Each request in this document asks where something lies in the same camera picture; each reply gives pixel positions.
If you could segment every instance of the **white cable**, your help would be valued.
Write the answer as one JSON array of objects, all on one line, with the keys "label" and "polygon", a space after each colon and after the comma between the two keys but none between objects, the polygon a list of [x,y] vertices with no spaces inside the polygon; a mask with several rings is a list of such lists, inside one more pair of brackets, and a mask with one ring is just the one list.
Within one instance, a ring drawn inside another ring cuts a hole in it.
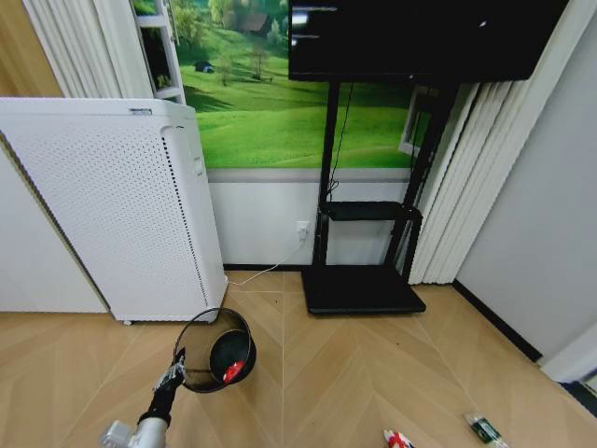
[{"label": "white cable", "polygon": [[230,282],[230,281],[228,281],[228,283],[230,283],[231,285],[236,285],[237,287],[241,287],[242,285],[250,282],[254,278],[259,277],[263,273],[266,273],[267,271],[271,271],[272,269],[276,269],[278,266],[280,266],[282,263],[284,263],[287,259],[289,259],[293,255],[295,255],[295,252],[297,252],[300,249],[300,247],[302,246],[302,244],[304,242],[305,242],[305,240],[302,240],[300,243],[298,243],[298,246],[295,247],[295,249],[292,252],[290,252],[290,254],[288,254],[283,260],[278,261],[276,264],[274,264],[270,268],[266,269],[265,271],[261,271],[260,273],[256,273],[255,275],[253,275],[252,277],[247,278],[245,281],[243,281],[241,283],[235,283],[235,282]]}]

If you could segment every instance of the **television screen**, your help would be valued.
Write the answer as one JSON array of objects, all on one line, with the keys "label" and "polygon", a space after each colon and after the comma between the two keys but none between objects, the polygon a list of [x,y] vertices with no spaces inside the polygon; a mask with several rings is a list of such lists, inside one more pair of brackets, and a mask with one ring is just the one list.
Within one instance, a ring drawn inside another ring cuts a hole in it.
[{"label": "television screen", "polygon": [[526,79],[567,0],[291,0],[289,77]]}]

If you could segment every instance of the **white curtain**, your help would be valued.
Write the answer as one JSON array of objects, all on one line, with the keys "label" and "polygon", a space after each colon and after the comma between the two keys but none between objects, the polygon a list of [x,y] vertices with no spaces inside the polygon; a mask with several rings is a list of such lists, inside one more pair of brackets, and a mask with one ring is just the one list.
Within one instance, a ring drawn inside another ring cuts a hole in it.
[{"label": "white curtain", "polygon": [[410,283],[454,280],[596,8],[597,0],[570,0],[529,80],[461,88],[457,124],[423,191]]},{"label": "white curtain", "polygon": [[153,98],[128,0],[23,0],[66,97]]}]

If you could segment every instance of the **small toy on floor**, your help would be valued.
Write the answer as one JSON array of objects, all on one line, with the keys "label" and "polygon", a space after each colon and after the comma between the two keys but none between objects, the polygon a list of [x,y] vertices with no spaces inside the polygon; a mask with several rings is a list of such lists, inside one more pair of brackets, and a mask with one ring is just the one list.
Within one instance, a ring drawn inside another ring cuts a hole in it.
[{"label": "small toy on floor", "polygon": [[389,448],[414,448],[414,445],[401,432],[385,430],[383,432]]},{"label": "small toy on floor", "polygon": [[465,420],[475,434],[492,448],[508,448],[502,436],[487,419],[478,413],[466,413]]}]

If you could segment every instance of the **white air purifier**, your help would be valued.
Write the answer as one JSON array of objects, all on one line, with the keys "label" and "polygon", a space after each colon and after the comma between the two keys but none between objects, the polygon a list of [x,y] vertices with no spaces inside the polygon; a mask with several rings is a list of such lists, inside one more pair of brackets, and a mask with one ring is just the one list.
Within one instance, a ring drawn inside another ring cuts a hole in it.
[{"label": "white air purifier", "polygon": [[195,111],[5,98],[0,131],[118,320],[189,320],[227,286]]}]

